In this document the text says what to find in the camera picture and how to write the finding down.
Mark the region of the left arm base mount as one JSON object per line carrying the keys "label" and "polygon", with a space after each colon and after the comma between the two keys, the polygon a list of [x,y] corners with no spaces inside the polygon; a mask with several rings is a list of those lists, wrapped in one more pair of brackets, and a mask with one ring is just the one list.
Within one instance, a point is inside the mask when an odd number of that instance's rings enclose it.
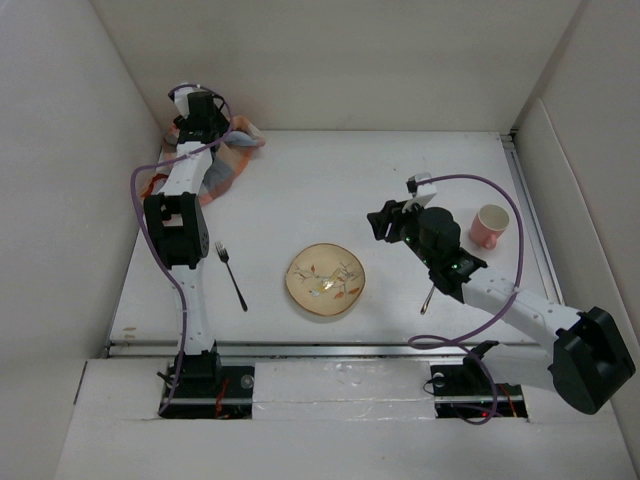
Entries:
{"label": "left arm base mount", "polygon": [[223,366],[221,381],[181,380],[161,418],[177,420],[248,420],[252,418],[255,367]]}

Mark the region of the checkered orange blue cloth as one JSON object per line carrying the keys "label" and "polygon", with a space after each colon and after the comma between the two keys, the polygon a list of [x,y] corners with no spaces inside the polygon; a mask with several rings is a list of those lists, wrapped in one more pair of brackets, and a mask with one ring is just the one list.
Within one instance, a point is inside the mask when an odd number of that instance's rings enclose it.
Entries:
{"label": "checkered orange blue cloth", "polygon": [[[266,137],[251,121],[243,115],[235,115],[232,120],[232,133],[218,147],[212,166],[205,173],[199,189],[201,206],[208,205],[229,190],[234,180],[249,164],[254,151],[263,147]],[[172,125],[162,140],[161,161],[173,160],[176,154],[178,129]],[[156,168],[154,173],[144,174],[144,183],[138,189],[138,199],[146,197],[164,185],[171,173],[172,165]]]}

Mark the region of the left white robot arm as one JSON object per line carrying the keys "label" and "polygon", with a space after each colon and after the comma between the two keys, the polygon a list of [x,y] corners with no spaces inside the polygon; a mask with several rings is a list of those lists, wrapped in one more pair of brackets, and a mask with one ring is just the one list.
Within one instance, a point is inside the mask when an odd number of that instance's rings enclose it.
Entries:
{"label": "left white robot arm", "polygon": [[230,123],[224,99],[199,85],[177,87],[170,97],[179,111],[175,162],[164,185],[143,201],[152,252],[171,282],[180,323],[178,354],[160,377],[168,399],[194,390],[208,397],[222,387],[223,373],[202,286],[210,237],[199,191]]}

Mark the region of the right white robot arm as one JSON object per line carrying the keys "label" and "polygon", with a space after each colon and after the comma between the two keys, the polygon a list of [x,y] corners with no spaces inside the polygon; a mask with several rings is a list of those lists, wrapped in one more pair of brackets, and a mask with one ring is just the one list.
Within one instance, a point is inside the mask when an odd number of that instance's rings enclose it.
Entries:
{"label": "right white robot arm", "polygon": [[593,415],[634,376],[632,356],[608,312],[580,311],[516,286],[461,247],[461,229],[448,210],[407,208],[389,200],[367,220],[376,240],[404,243],[426,265],[440,293],[498,316],[539,345],[539,351],[525,354],[496,341],[482,342],[462,369],[471,392],[486,393],[497,382],[528,385]]}

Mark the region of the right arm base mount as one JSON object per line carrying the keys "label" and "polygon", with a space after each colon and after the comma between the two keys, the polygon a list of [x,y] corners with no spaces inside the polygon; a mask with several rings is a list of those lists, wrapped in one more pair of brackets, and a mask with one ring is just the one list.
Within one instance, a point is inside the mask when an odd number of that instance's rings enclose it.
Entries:
{"label": "right arm base mount", "polygon": [[[480,421],[489,417],[493,391],[477,364],[436,364],[430,366],[431,378],[423,384],[425,393],[434,397],[437,418]],[[498,418],[528,418],[520,385],[496,383]]]}

